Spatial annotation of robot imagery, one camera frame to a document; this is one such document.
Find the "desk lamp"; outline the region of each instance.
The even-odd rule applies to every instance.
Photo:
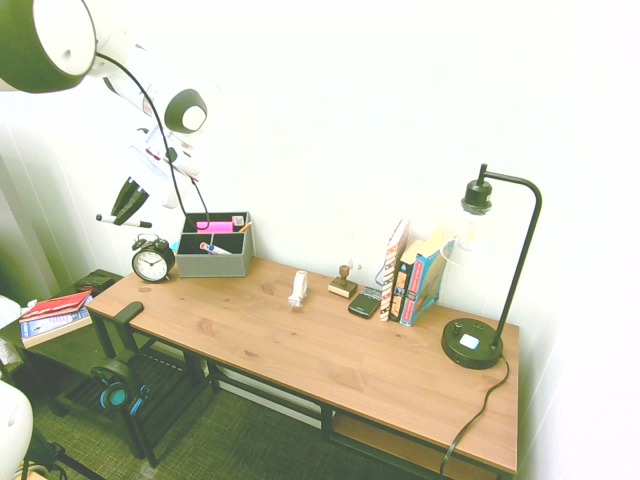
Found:
[[[487,172],[487,164],[483,163],[480,167],[480,174],[477,180],[473,180],[467,184],[467,191],[462,199],[462,208],[471,215],[484,215],[491,209],[491,191],[492,187],[485,179],[493,178],[504,182],[516,183],[524,185],[531,189],[536,198],[536,204],[529,223],[527,236],[524,240],[522,251],[516,271],[511,281],[507,301],[502,309],[498,328],[494,330],[480,320],[471,318],[458,318],[452,320],[442,332],[442,349],[447,356],[457,364],[465,368],[473,368],[475,370],[484,370],[495,365],[502,356],[502,329],[507,321],[509,308],[516,292],[516,286],[520,279],[520,273],[524,265],[529,245],[533,237],[533,231],[536,228],[540,210],[542,208],[542,195],[540,190],[533,183],[523,178],[502,175],[500,173]]]

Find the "black lamp stem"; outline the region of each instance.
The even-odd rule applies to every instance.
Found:
[[[510,175],[502,175],[501,173],[487,172],[486,164],[483,164],[483,168],[481,168],[480,170],[478,181],[480,182],[483,178],[494,178],[496,180],[502,180],[504,182],[524,185],[526,187],[529,187],[529,189],[536,197],[536,204],[533,209],[533,214],[531,215],[531,222],[529,222],[529,230],[527,231],[527,236],[524,239],[524,245],[522,246],[522,251],[520,252],[520,259],[518,260],[518,265],[513,275],[513,280],[511,281],[511,287],[509,288],[509,294],[507,295],[507,301],[505,302],[504,308],[502,309],[502,315],[500,316],[500,323],[498,323],[496,335],[493,339],[493,342],[491,343],[492,346],[496,347],[498,345],[498,342],[500,341],[500,336],[502,335],[504,324],[507,321],[509,309],[511,308],[511,302],[513,301],[513,296],[516,293],[518,280],[520,280],[520,273],[522,273],[522,267],[524,266],[524,260],[527,257],[527,252],[529,251],[529,245],[531,244],[531,239],[533,238],[533,232],[536,228],[536,223],[538,223],[538,217],[540,216],[540,210],[542,209],[542,194],[540,193],[540,190],[538,190],[538,187],[536,187],[529,180],[525,180],[524,178],[519,177],[512,177]]]

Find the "desk organizer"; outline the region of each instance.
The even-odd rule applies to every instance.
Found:
[[[240,233],[240,229],[251,221],[249,212],[210,213],[211,222],[233,221],[233,232],[199,233],[196,222],[207,221],[204,213],[189,213],[180,236],[180,247],[176,263],[181,277],[246,277],[253,256],[253,226]],[[200,248],[201,243],[214,245],[231,255],[211,254]]]

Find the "black cable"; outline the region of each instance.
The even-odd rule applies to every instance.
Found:
[[[178,182],[176,181],[176,174],[173,171],[174,168],[175,168],[173,166],[174,158],[172,158],[171,153],[169,151],[169,142],[167,141],[167,137],[164,134],[164,129],[162,128],[162,122],[160,121],[160,115],[158,115],[158,111],[156,110],[156,107],[153,104],[153,100],[151,100],[151,97],[149,97],[149,94],[144,89],[144,87],[140,84],[138,79],[124,65],[122,65],[117,60],[114,60],[113,58],[108,57],[107,55],[104,55],[104,54],[99,53],[99,52],[96,53],[96,56],[100,57],[100,58],[103,58],[103,59],[107,60],[108,62],[113,63],[116,67],[118,67],[120,70],[122,70],[131,80],[133,80],[133,82],[140,89],[140,92],[142,92],[142,94],[144,95],[144,98],[147,100],[147,102],[149,102],[149,105],[151,106],[151,110],[153,111],[153,115],[155,116],[156,122],[158,123],[158,128],[160,129],[160,134],[162,135],[162,141],[164,142],[164,148],[165,148],[165,151],[166,151],[165,154],[167,156],[167,160],[169,161],[169,167],[170,167],[170,170],[171,170],[171,178],[173,179],[173,187],[174,187],[174,189],[176,191],[176,196],[178,197],[178,203],[180,203],[180,209],[182,210],[182,213],[184,214],[184,218],[189,223],[191,223],[194,228],[196,228],[196,226],[193,224],[193,221],[187,216],[187,212],[184,209],[184,205],[182,204],[182,196],[180,195],[180,191],[178,189]],[[193,183],[193,185],[196,186],[193,179],[191,179],[191,183]],[[197,186],[196,186],[196,190],[198,191],[198,195],[200,195],[200,190],[198,190]],[[207,214],[207,222],[208,222],[209,221],[209,212],[207,211],[207,207],[204,205],[204,200],[202,201],[202,205],[204,206],[205,213]]]
[[[54,465],[51,467],[51,471],[59,471],[60,472],[60,477],[58,478],[58,480],[69,480],[69,477],[67,476],[67,472],[64,470],[64,468],[62,468],[60,465]]]
[[[491,395],[491,392],[493,392],[496,388],[498,388],[501,385],[503,385],[504,382],[507,381],[507,378],[509,378],[509,373],[511,371],[511,368],[509,367],[509,362],[507,361],[507,359],[505,358],[504,355],[500,355],[500,357],[504,360],[504,363],[507,364],[507,374],[504,376],[504,378],[502,380],[500,380],[500,382],[496,383],[493,387],[491,387],[489,390],[487,390],[487,393],[484,396],[484,403],[483,403],[482,408],[480,409],[480,411],[478,413],[476,413],[476,415],[471,420],[469,420],[464,427],[462,427],[462,430],[460,430],[460,432],[458,432],[458,435],[456,435],[456,438],[454,438],[453,442],[451,442],[451,445],[449,446],[449,450],[447,450],[447,453],[445,454],[444,459],[442,460],[442,463],[440,464],[440,475],[444,476],[444,469],[447,466],[447,462],[449,461],[449,457],[451,457],[451,454],[453,453],[453,451],[455,450],[456,446],[458,445],[458,442],[460,442],[460,440],[462,439],[464,434],[467,432],[469,427],[471,427],[473,422],[475,422],[478,419],[478,417],[480,417],[480,415],[482,415],[484,413],[485,408],[487,408],[487,401],[489,400],[489,395]]]
[[[196,181],[192,178],[191,179],[191,183],[193,183],[193,186],[196,187],[196,192],[198,192],[198,196],[200,197],[200,201],[202,202],[202,206],[204,207],[204,213],[207,216],[207,226],[204,228],[209,228],[209,224],[211,223],[211,220],[209,219],[209,210],[207,210],[207,206],[204,203],[204,198],[202,198],[202,194],[200,193],[200,189],[198,188],[198,184],[196,183]]]

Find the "black alarm clock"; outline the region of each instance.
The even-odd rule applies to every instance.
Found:
[[[133,244],[132,249],[138,250],[133,255],[131,266],[133,271],[146,282],[157,283],[165,280],[169,270],[176,263],[176,256],[169,248],[169,242],[156,235],[155,240],[140,238]]]

